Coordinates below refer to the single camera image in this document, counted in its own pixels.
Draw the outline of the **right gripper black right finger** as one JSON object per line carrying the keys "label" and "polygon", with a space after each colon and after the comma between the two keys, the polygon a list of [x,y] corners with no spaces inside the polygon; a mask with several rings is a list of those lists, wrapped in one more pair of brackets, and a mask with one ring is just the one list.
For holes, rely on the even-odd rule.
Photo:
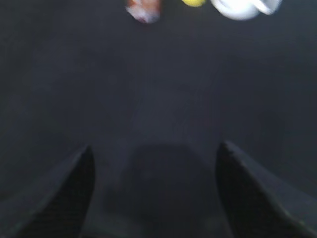
{"label": "right gripper black right finger", "polygon": [[215,183],[229,237],[317,236],[317,200],[272,174],[230,141],[217,149]]}

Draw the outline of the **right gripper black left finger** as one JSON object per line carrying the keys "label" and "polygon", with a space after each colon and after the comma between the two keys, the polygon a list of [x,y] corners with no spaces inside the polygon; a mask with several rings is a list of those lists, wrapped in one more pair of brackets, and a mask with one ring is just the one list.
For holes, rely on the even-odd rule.
{"label": "right gripper black left finger", "polygon": [[82,146],[34,184],[0,204],[2,238],[78,238],[96,182],[92,148]]}

